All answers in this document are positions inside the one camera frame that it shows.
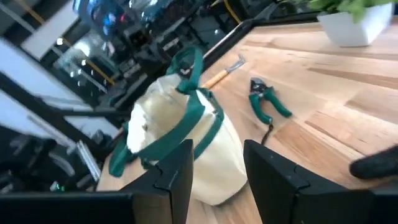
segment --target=glass window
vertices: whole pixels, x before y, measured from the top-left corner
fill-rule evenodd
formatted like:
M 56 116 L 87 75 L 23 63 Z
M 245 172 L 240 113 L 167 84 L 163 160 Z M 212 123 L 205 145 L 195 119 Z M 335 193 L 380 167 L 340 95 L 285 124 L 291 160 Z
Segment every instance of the glass window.
M 75 84 L 98 99 L 107 93 L 109 79 L 119 74 L 111 60 L 112 48 L 91 30 L 55 61 L 53 66 L 68 74 Z

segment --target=canvas tote bag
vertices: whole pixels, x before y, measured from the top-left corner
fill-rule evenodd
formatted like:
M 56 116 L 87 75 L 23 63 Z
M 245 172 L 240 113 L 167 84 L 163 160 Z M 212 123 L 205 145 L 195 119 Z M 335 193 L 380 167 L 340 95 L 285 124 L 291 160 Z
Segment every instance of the canvas tote bag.
M 177 75 L 179 61 L 193 57 L 189 80 Z M 212 92 L 198 87 L 203 55 L 196 47 L 180 51 L 167 74 L 150 85 L 131 112 L 127 147 L 144 166 L 192 139 L 192 197 L 210 205 L 229 199 L 246 183 L 243 148 L 229 118 Z

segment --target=black cable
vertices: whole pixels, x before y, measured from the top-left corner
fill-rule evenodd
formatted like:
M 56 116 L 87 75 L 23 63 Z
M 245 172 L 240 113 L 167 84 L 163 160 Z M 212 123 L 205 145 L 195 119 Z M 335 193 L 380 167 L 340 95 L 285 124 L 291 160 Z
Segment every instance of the black cable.
M 265 145 L 270 133 L 272 132 L 272 130 L 274 129 L 274 125 L 270 124 L 268 126 L 268 131 L 266 132 L 266 134 L 264 135 L 264 137 L 262 137 L 261 139 L 261 145 Z

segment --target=green bag strap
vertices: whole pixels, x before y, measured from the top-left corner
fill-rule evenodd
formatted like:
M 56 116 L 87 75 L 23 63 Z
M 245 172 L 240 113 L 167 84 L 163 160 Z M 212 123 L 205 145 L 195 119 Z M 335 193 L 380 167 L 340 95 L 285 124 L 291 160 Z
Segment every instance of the green bag strap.
M 197 90 L 201 73 L 203 71 L 203 54 L 196 46 L 189 46 L 179 51 L 172 59 L 170 67 L 167 69 L 166 74 L 174 74 L 179 72 L 179 62 L 186 57 L 194 56 L 193 70 L 189 80 L 183 79 L 177 87 L 177 90 L 183 94 L 188 94 L 192 90 Z
M 198 159 L 199 156 L 205 151 L 205 149 L 211 144 L 211 142 L 216 137 L 218 131 L 221 129 L 224 121 L 224 111 L 220 106 L 220 104 L 217 102 L 216 98 L 214 97 L 214 94 L 205 88 L 200 88 L 199 91 L 213 105 L 215 109 L 214 114 L 216 115 L 216 119 L 214 123 L 211 125 L 209 131 L 203 137 L 203 139 L 194 148 L 193 152 L 194 159 Z
M 160 139 L 149 144 L 138 152 L 143 161 L 159 161 L 170 154 L 198 124 L 205 112 L 196 91 L 192 91 L 188 100 L 187 109 L 178 124 Z

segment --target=green plant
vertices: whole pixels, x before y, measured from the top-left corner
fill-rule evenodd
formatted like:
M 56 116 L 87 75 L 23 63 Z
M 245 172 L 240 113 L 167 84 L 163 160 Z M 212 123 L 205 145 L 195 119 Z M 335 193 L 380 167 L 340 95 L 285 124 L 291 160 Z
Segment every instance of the green plant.
M 366 8 L 380 6 L 398 0 L 308 0 L 308 8 L 316 11 L 324 11 L 329 14 L 348 12 L 353 16 L 354 22 L 363 19 Z

